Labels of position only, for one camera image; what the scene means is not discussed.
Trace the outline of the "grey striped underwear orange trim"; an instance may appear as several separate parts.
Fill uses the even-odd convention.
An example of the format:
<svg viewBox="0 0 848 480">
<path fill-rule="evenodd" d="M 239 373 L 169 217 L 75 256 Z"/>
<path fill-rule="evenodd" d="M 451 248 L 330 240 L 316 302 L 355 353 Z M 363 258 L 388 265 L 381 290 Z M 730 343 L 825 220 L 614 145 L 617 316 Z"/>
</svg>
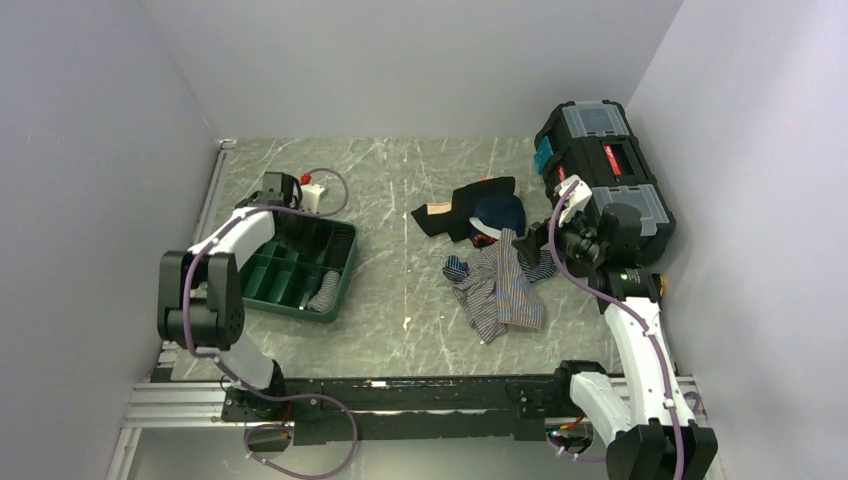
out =
<svg viewBox="0 0 848 480">
<path fill-rule="evenodd" d="M 499 240 L 465 261 L 467 269 L 452 283 L 468 325 L 483 344 L 510 326 L 533 330 L 545 326 L 545 306 L 521 268 L 512 245 L 516 239 L 515 231 L 503 229 Z"/>
</svg>

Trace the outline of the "green divided organizer tray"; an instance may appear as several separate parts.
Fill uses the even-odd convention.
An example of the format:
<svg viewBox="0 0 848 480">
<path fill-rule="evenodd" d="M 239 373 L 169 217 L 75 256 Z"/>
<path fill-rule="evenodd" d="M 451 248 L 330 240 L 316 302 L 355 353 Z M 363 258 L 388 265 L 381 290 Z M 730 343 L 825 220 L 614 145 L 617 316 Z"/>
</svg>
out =
<svg viewBox="0 0 848 480">
<path fill-rule="evenodd" d="M 352 223 L 322 219 L 309 242 L 297 247 L 277 240 L 265 243 L 240 268 L 245 306 L 316 323 L 334 322 L 351 283 L 358 236 Z M 310 312 L 306 304 L 328 271 L 341 275 L 335 304 L 328 313 Z"/>
</svg>

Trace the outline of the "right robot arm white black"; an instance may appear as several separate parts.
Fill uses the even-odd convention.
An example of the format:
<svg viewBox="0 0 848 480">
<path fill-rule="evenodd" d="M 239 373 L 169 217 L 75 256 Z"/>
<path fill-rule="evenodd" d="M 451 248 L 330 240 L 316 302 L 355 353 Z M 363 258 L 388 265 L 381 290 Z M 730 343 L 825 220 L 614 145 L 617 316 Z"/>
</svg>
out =
<svg viewBox="0 0 848 480">
<path fill-rule="evenodd" d="M 698 423 L 676 379 L 661 325 L 663 280 L 650 269 L 675 230 L 661 205 L 562 200 L 516 243 L 521 252 L 548 247 L 560 272 L 595 297 L 612 333 L 626 400 L 588 361 L 565 362 L 565 379 L 550 391 L 560 413 L 587 415 L 611 479 L 705 479 L 718 454 L 714 431 Z"/>
</svg>

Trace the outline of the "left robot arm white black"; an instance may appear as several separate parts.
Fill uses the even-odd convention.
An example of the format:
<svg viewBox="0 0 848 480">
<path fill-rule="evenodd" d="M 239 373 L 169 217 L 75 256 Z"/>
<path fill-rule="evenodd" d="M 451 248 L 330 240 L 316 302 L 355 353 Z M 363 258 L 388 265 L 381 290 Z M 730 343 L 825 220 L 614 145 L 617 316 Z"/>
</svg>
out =
<svg viewBox="0 0 848 480">
<path fill-rule="evenodd" d="M 272 420 L 287 406 L 279 364 L 263 354 L 245 331 L 240 270 L 278 232 L 281 221 L 300 219 L 299 181 L 282 172 L 263 178 L 259 191 L 242 200 L 228 222 L 186 251 L 160 260 L 157 332 L 193 356 L 222 369 L 227 398 Z"/>
</svg>

